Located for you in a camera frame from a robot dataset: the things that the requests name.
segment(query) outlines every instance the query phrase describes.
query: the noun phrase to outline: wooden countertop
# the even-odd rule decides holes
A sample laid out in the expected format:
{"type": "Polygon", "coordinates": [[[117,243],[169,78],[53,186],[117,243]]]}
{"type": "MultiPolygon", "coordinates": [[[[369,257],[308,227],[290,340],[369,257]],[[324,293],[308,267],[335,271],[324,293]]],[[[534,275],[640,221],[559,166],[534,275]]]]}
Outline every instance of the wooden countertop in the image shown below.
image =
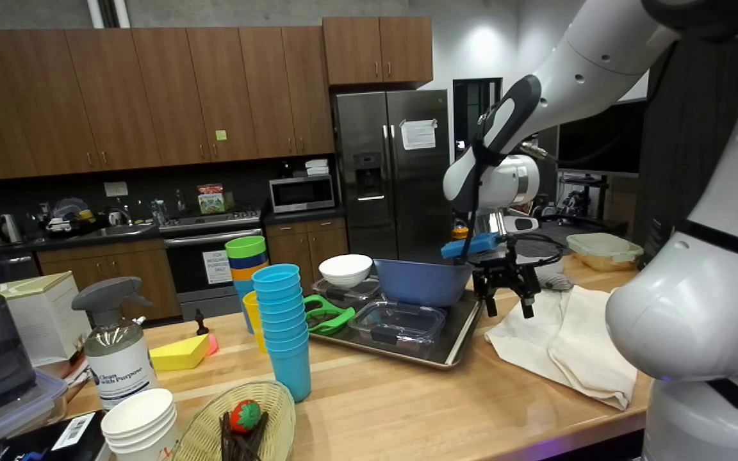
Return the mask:
{"type": "MultiPolygon", "coordinates": [[[[611,289],[632,271],[588,271],[566,259],[577,284],[611,289]]],[[[640,376],[627,410],[616,413],[566,386],[497,358],[483,330],[514,304],[497,293],[497,317],[481,317],[468,355],[454,371],[426,368],[364,350],[310,346],[312,394],[297,404],[291,459],[545,459],[642,428],[651,380],[640,376]]],[[[178,403],[178,426],[228,386],[272,380],[244,316],[208,317],[221,350],[192,371],[159,375],[178,403]]],[[[194,335],[194,323],[148,329],[148,346],[194,335]]],[[[69,416],[96,407],[86,385],[69,416]]]]}

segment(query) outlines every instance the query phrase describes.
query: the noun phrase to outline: lower cabinet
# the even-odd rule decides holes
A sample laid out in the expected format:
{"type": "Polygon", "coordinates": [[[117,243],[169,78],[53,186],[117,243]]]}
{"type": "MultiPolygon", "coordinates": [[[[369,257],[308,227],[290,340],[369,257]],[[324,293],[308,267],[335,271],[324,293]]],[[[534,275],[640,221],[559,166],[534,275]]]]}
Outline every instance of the lower cabinet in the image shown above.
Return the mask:
{"type": "Polygon", "coordinates": [[[37,264],[42,275],[71,271],[78,289],[109,276],[139,276],[140,295],[151,304],[131,307],[128,312],[142,316],[148,320],[178,317],[160,240],[37,252],[37,264]]]}
{"type": "Polygon", "coordinates": [[[345,254],[344,217],[272,222],[267,226],[267,249],[272,264],[297,264],[301,286],[310,286],[320,279],[320,261],[345,254]]]}

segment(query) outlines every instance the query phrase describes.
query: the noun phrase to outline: white bowl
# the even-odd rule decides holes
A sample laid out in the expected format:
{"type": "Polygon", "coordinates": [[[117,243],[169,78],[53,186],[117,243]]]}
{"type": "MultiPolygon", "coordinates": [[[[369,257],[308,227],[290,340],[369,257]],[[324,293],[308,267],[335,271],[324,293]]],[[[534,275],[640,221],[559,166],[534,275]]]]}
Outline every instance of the white bowl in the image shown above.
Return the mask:
{"type": "Polygon", "coordinates": [[[367,254],[340,254],[324,259],[317,271],[324,281],[335,284],[337,289],[350,289],[367,279],[372,270],[372,259],[367,254]]]}

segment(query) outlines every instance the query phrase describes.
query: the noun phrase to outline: spray bottle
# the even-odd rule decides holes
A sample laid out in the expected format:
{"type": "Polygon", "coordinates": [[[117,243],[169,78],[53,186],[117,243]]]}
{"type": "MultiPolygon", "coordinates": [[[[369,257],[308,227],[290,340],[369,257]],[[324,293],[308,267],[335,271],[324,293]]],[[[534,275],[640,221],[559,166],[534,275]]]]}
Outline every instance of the spray bottle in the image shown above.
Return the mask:
{"type": "Polygon", "coordinates": [[[71,300],[71,307],[83,309],[91,326],[83,354],[105,410],[140,389],[156,386],[140,326],[121,316],[128,302],[148,304],[139,295],[139,284],[139,276],[103,279],[71,300]]]}

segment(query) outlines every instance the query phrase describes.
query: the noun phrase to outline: refrigerator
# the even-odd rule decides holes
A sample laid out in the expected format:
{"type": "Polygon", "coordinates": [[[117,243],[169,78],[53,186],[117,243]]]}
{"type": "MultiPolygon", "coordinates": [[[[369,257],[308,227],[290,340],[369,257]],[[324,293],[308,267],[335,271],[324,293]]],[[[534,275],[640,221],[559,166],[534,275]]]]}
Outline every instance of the refrigerator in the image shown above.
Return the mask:
{"type": "Polygon", "coordinates": [[[332,97],[349,252],[440,261],[454,222],[446,101],[446,90],[332,97]]]}

